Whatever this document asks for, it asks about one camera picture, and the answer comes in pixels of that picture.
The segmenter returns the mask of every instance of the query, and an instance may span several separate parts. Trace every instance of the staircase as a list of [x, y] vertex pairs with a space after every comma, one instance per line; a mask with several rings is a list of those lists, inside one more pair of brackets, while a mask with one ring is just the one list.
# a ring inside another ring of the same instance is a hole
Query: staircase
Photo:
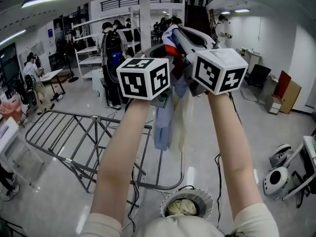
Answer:
[[185, 13], [185, 26], [211, 36], [211, 27], [208, 20], [208, 14], [204, 6], [187, 5]]

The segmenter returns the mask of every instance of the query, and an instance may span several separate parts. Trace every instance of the wooden board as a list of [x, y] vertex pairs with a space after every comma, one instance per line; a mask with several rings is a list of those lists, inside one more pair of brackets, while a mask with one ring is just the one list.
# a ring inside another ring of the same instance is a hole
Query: wooden board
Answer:
[[300, 94], [302, 87], [297, 83], [290, 81], [283, 97], [282, 97], [282, 106], [280, 111], [286, 114], [291, 112], [293, 105], [296, 102], [298, 95]]
[[279, 98], [282, 99], [291, 79], [292, 77], [290, 77], [286, 72], [282, 70], [274, 95], [277, 95]]

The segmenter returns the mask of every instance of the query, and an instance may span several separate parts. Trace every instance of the forearm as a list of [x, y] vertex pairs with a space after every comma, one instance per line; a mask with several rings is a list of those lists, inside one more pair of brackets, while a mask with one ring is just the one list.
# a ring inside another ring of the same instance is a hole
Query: forearm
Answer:
[[244, 208], [261, 203], [255, 182], [250, 146], [226, 94], [208, 95], [233, 218]]
[[123, 223], [131, 173], [146, 121], [149, 101], [134, 100], [111, 138], [99, 169], [91, 212]]
[[252, 168], [248, 140], [228, 95], [210, 93], [208, 99], [225, 166], [229, 171]]

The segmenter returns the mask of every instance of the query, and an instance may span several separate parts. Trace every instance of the office chair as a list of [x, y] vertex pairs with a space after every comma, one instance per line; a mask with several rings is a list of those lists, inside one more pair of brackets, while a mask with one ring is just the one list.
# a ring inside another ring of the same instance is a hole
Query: office chair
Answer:
[[[267, 76], [269, 75], [270, 72], [271, 72], [271, 69], [264, 67], [264, 66], [261, 66], [261, 65], [258, 65], [258, 64], [255, 64], [250, 75], [248, 77], [245, 77], [244, 80], [246, 81], [246, 83], [249, 86], [254, 86], [254, 87], [262, 89], [264, 86], [264, 83], [267, 79]], [[243, 92], [244, 90], [245, 89], [243, 89], [243, 88], [241, 88], [241, 90], [240, 90], [244, 99], [249, 100], [249, 101], [258, 102], [257, 98], [251, 99], [251, 98], [245, 97], [245, 93]]]

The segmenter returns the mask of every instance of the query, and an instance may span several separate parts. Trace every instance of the laundry basket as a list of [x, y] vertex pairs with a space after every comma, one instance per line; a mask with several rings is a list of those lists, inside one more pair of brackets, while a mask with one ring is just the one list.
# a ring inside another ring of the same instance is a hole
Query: laundry basket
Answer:
[[205, 191], [197, 189], [191, 185], [182, 187], [181, 189], [168, 195], [160, 205], [160, 214], [162, 217], [166, 218], [169, 216], [167, 208], [175, 200], [179, 199], [189, 199], [196, 206], [197, 213], [195, 216], [207, 220], [213, 210], [213, 199]]

